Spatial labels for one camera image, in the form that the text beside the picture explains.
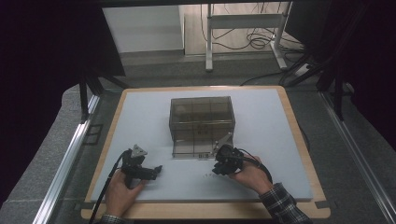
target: human hand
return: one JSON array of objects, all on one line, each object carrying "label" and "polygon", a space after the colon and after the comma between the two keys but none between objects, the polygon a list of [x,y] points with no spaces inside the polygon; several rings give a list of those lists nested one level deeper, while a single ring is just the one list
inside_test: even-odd
[{"label": "human hand", "polygon": [[110,180],[106,191],[106,214],[108,215],[122,217],[147,183],[147,180],[140,180],[134,189],[127,189],[124,180],[125,173],[121,171],[114,173]]},{"label": "human hand", "polygon": [[[257,161],[262,162],[260,158],[256,156],[253,158],[251,156],[245,155],[245,157],[256,159]],[[248,161],[244,161],[241,171],[230,174],[228,175],[228,177],[236,180],[238,183],[244,185],[249,189],[253,189],[259,195],[268,192],[274,187],[273,184],[269,181],[268,176],[265,174],[265,172],[255,164]]]}]

